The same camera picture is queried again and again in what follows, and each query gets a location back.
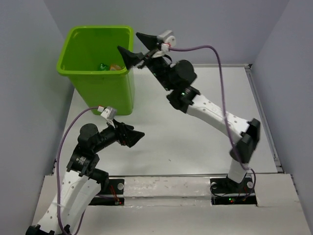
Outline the small orange bottle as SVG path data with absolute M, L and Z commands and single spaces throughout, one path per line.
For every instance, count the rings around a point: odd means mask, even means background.
M 110 71 L 120 71 L 122 70 L 123 68 L 119 65 L 116 65 L 116 64 L 111 64 L 110 65 Z

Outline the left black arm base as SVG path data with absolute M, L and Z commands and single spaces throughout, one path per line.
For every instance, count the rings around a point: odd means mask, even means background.
M 109 184 L 91 200 L 90 206 L 123 206 L 125 180 L 122 178 L 110 178 Z

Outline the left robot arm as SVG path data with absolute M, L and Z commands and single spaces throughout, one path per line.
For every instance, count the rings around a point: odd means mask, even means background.
M 115 142 L 133 147 L 144 135 L 116 120 L 102 131 L 92 123 L 82 126 L 64 177 L 57 179 L 56 196 L 43 217 L 36 225 L 29 226 L 26 234 L 75 235 L 92 199 L 108 189 L 109 174 L 96 168 L 100 160 L 98 152 Z

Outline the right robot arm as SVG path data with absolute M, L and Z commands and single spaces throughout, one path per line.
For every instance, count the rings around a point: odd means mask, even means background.
M 227 112 L 223 85 L 221 85 L 221 107 L 194 88 L 192 83 L 197 75 L 188 60 L 167 62 L 171 59 L 167 53 L 177 51 L 174 47 L 176 38 L 170 30 L 157 36 L 139 32 L 136 36 L 148 52 L 133 53 L 118 46 L 126 68 L 147 67 L 161 86 L 169 91 L 167 99 L 174 109 L 206 122 L 229 138 L 232 162 L 225 186 L 231 192 L 238 191 L 243 186 L 247 172 L 252 170 L 249 162 L 260 140 L 260 121 L 255 118 L 245 120 Z

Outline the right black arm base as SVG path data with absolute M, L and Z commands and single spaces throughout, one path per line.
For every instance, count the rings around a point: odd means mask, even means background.
M 213 177 L 209 181 L 211 203 L 213 206 L 255 205 L 256 181 L 254 177 L 245 176 L 241 183 L 236 183 L 228 177 Z

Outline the green plastic bottle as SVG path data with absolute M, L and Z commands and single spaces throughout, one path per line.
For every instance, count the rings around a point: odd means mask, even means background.
M 98 67 L 99 71 L 109 71 L 110 70 L 110 66 L 104 64 L 104 63 L 101 63 Z

